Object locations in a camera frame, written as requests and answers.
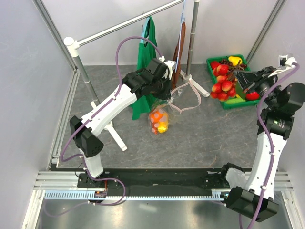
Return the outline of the green toy cucumber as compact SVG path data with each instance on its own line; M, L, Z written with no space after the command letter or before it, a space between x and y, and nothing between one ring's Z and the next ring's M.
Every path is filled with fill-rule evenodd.
M245 102L245 100L242 98L232 98L232 99L228 99L225 103L226 104L238 104L238 103L243 103L243 102Z

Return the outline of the red toy chili pepper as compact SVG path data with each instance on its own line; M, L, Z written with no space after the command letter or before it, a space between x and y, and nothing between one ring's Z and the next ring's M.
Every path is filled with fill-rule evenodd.
M156 135L158 134L159 123L151 123L151 131Z

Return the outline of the red toy apple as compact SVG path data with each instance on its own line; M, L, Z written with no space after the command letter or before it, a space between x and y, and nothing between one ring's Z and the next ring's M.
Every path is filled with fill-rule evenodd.
M260 95L259 93L257 93L256 91L251 92L251 93L247 93L245 95L245 99L247 101L255 101L255 100L259 100L260 99Z

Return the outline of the red toy cherries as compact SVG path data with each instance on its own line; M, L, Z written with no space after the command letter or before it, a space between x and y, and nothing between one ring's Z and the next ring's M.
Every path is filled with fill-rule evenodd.
M237 95L236 84L237 80L229 78L229 67L225 64L220 64L213 70L216 76L215 83L210 92L213 99L218 99L220 102L225 102L229 98L235 98Z

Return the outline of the clear pink-dotted zip bag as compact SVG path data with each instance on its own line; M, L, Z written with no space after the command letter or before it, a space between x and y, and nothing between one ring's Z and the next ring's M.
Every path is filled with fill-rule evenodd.
M171 98L169 100L156 100L152 105L149 114L155 109L162 109L168 114L168 127L177 123L180 118L186 116L191 110L196 109L202 102L201 95L195 88L192 80L189 79L186 83L171 90ZM148 116L148 131L152 137L161 133L154 134L151 131L151 122Z

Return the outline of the orange toy fruit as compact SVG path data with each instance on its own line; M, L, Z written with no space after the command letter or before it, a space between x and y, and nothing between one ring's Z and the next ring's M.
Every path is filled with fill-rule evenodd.
M164 111L162 109L155 109L149 114L149 121L151 123L158 123L163 118Z

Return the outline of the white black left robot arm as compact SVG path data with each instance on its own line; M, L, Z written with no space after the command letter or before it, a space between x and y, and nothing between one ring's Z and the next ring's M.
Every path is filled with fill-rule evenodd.
M160 100L170 99L175 64L175 61L152 59L147 67L126 74L116 90L91 112L70 119L73 140L84 157L90 173L88 182L93 187L101 187L105 181L100 159L104 144L98 136L114 117L140 98L152 94Z

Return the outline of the yellow toy corn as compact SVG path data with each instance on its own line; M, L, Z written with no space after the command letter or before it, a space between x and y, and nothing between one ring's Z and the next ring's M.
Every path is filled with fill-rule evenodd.
M158 127L157 130L159 133L164 133L168 130L168 114L167 113L163 113L162 117L160 118L159 122L158 122Z

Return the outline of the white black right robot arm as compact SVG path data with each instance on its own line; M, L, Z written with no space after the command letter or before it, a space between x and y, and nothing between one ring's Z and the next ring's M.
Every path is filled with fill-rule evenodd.
M293 62L287 67L263 68L256 72L237 71L235 76L245 92L257 92L257 150L249 177L241 168L227 164L218 176L222 187L230 187L224 198L227 208L239 217L251 219L248 228L275 215L279 205L274 202L274 181L281 153L290 136L294 115L305 102L305 85L291 83L281 89L281 83L299 70Z

